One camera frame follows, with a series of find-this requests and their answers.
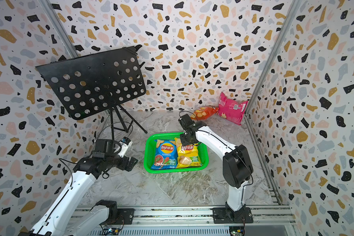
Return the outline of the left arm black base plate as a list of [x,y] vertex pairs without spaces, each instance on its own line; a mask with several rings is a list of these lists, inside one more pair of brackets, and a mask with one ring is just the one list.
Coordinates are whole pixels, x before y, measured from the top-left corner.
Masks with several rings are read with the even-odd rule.
[[134,208],[116,208],[109,210],[108,218],[101,224],[131,225],[134,218]]

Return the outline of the green plastic basket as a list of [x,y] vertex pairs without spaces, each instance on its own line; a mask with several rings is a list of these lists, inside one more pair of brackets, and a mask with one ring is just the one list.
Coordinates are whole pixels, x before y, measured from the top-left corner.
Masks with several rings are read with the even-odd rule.
[[209,164],[209,156],[207,153],[207,146],[205,144],[200,144],[198,146],[198,154],[202,161],[201,167],[188,167],[182,169],[167,169],[167,170],[152,170],[151,166],[154,163],[155,153],[156,153],[156,139],[161,140],[172,140],[173,138],[179,138],[181,132],[174,133],[160,133],[151,135],[147,141],[145,146],[145,154],[144,154],[144,169],[152,174],[159,173],[175,173],[175,172],[190,172],[190,171],[200,171],[205,169]]

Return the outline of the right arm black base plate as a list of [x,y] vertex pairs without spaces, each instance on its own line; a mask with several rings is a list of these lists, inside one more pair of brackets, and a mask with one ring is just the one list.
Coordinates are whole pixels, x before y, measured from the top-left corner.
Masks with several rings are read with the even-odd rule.
[[214,207],[212,209],[215,224],[250,224],[253,223],[253,214],[249,207],[241,207],[233,211],[230,207]]

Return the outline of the blue Lay's chips bag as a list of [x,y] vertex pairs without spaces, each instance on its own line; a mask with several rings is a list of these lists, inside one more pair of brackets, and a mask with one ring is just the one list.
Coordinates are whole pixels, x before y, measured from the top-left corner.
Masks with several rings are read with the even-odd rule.
[[178,165],[178,152],[175,140],[155,140],[156,144],[152,170],[176,169]]

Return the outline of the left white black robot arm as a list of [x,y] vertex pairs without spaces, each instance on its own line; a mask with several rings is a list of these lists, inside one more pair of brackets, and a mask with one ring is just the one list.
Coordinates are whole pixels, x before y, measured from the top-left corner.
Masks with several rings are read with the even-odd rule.
[[125,225],[131,225],[135,210],[118,208],[117,202],[110,200],[100,200],[85,216],[69,224],[83,196],[100,176],[112,168],[132,171],[138,160],[125,155],[131,145],[128,137],[119,142],[98,139],[92,153],[76,163],[68,183],[48,211],[28,233],[20,232],[20,235],[86,236],[97,226],[113,224],[119,225],[119,229],[113,230],[118,235]]

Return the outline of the red Lay's chips bag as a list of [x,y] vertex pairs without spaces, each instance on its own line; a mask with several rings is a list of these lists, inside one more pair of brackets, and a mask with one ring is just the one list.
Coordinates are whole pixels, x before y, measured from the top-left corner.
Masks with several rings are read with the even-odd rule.
[[219,108],[215,106],[204,106],[194,110],[190,117],[196,121],[204,121],[217,114],[218,110]]

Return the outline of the yellow Lay's chips bag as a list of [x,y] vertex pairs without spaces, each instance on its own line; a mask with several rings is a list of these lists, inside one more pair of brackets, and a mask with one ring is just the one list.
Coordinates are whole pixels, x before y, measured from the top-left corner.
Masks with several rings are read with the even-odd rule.
[[177,169],[202,166],[197,145],[183,146],[180,138],[175,138],[175,143],[178,153]]

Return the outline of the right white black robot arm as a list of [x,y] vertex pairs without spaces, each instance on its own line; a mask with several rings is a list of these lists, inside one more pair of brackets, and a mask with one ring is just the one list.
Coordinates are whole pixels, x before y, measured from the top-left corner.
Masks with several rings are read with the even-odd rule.
[[214,133],[204,122],[195,122],[189,115],[179,118],[184,132],[180,135],[183,146],[202,143],[222,160],[222,175],[229,185],[225,207],[215,208],[215,223],[245,223],[251,219],[250,208],[245,204],[245,190],[254,183],[253,166],[247,148],[234,145]]

